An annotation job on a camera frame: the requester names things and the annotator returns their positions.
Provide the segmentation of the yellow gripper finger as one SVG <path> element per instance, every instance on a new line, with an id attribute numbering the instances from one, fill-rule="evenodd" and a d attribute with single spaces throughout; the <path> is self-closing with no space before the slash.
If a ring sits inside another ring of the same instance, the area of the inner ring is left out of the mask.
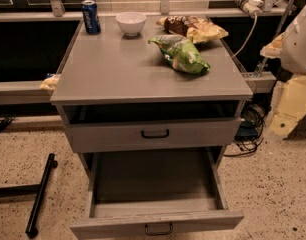
<path id="1" fill-rule="evenodd" d="M 268 114 L 268 138 L 287 138 L 305 116 L 306 76 L 295 75 L 286 83 L 278 81 L 273 89 Z"/>

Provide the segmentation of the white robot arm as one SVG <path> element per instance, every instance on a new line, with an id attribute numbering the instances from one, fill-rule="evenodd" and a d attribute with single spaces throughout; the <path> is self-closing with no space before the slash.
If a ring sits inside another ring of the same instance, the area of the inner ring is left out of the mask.
<path id="1" fill-rule="evenodd" d="M 285 83 L 276 83 L 266 120 L 265 137 L 280 141 L 306 116 L 306 5 L 282 34 L 261 49 L 260 55 L 279 58 L 281 67 L 292 74 Z"/>

